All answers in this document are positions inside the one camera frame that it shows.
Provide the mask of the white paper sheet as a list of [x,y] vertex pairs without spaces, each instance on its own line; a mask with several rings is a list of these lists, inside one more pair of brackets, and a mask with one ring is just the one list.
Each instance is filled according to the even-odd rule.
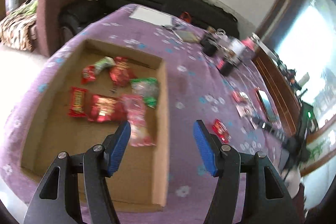
[[143,6],[138,6],[129,17],[130,19],[151,23],[156,26],[173,25],[173,18],[171,15]]

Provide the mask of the black leather sofa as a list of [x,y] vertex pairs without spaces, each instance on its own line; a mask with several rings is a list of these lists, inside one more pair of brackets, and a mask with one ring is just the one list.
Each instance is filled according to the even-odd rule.
[[89,24],[128,4],[143,5],[178,18],[187,12],[194,26],[222,28],[227,35],[240,37],[238,20],[232,14],[202,0],[76,0],[62,8],[59,26],[70,32],[67,36],[70,39]]

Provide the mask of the black cup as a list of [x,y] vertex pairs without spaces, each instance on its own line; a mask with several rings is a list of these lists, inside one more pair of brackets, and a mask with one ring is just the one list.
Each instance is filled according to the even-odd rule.
[[204,36],[200,45],[202,46],[203,53],[208,57],[213,57],[218,50],[218,44],[212,36]]
[[231,74],[233,69],[237,67],[237,63],[238,61],[236,59],[227,59],[223,57],[217,64],[217,70],[222,76],[227,77]]

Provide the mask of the pink bottle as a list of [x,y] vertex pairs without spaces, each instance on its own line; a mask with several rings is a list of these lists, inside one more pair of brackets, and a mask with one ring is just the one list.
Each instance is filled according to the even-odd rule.
[[249,48],[252,51],[256,51],[260,44],[260,38],[255,34],[252,33],[250,36],[245,38],[241,41],[247,48]]

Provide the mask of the smartphone in red case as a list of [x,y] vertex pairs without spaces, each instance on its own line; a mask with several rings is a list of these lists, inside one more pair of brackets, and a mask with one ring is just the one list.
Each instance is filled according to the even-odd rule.
[[260,101],[262,110],[267,117],[267,120],[270,122],[276,122],[277,121],[277,116],[272,108],[272,105],[270,103],[270,100],[263,90],[256,89],[256,96]]

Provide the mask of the purple floral tablecloth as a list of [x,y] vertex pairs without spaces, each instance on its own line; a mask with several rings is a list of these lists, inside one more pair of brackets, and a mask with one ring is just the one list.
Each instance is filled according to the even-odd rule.
[[135,5],[126,5],[91,24],[62,46],[9,116],[1,145],[1,178],[24,203],[29,203],[37,183],[19,168],[23,136],[52,77],[85,39],[151,53],[167,63],[170,108],[170,168],[167,207],[160,213],[120,213],[122,223],[201,223],[210,205],[216,181],[206,171],[193,139],[193,123],[206,126],[219,119],[228,128],[230,143],[244,153],[264,151],[278,165],[280,143],[239,117],[232,98],[235,90],[257,104],[256,89],[265,83],[252,61],[246,61],[228,77],[217,70],[217,59],[206,57],[200,46],[179,41],[162,27],[130,19]]

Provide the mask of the small red candy packet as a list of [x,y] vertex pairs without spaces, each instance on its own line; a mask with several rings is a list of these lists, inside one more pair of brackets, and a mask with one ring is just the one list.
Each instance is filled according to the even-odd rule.
[[95,66],[88,65],[82,70],[81,83],[87,84],[96,81]]

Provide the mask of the green clear candy packet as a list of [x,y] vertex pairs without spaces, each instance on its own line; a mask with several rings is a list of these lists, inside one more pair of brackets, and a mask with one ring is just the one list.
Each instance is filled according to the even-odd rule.
[[142,97],[146,106],[156,108],[159,97],[159,83],[155,77],[131,79],[132,92]]

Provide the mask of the black cup far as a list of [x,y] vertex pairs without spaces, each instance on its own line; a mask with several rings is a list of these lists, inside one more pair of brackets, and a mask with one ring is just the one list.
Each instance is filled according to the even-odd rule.
[[212,36],[204,36],[200,45],[202,46],[203,53],[208,57],[213,57],[218,50],[218,44]]

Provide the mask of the red rectangular candy bar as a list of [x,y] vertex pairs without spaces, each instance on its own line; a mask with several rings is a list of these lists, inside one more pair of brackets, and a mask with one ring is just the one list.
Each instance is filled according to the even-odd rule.
[[70,107],[68,115],[71,117],[84,118],[87,116],[85,102],[88,90],[78,87],[71,88]]

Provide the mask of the pink white snack packet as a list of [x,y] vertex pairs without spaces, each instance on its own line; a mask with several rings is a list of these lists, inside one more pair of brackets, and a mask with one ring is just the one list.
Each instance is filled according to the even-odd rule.
[[123,94],[121,99],[131,127],[129,144],[133,147],[155,145],[153,138],[147,130],[145,120],[146,105],[142,97],[137,94]]

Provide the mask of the large red foil packet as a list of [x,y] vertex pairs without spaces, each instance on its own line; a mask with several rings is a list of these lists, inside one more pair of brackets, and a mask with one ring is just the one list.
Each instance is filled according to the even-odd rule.
[[127,119],[127,112],[120,98],[93,94],[87,118],[98,123],[121,122]]

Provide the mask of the patterned blanket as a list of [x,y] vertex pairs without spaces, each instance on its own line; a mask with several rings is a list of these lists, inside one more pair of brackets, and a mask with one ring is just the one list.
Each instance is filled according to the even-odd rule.
[[37,20],[38,0],[28,0],[1,21],[1,43],[19,51],[34,50],[30,29]]

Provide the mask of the black cup near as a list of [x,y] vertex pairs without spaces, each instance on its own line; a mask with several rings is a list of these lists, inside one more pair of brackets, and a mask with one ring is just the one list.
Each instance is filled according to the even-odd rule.
[[222,76],[227,77],[231,74],[233,69],[237,67],[237,63],[238,61],[236,59],[227,59],[223,57],[217,64],[217,70]]

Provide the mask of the pile of red snacks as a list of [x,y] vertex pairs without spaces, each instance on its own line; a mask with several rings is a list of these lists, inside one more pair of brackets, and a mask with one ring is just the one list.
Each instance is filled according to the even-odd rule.
[[240,118],[252,117],[254,115],[254,107],[245,92],[233,91],[232,98],[236,103],[236,110],[238,111]]

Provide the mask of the red snack packet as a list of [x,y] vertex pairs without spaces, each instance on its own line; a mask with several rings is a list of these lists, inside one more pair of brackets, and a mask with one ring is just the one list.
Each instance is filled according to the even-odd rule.
[[114,62],[115,65],[111,67],[109,75],[115,86],[124,88],[130,84],[131,80],[137,78],[128,59],[118,56],[114,58]]

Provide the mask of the tan notebook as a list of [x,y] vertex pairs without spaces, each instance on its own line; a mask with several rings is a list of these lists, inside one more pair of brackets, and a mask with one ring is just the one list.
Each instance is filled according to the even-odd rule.
[[183,42],[186,43],[199,43],[200,39],[189,31],[175,30],[174,34]]

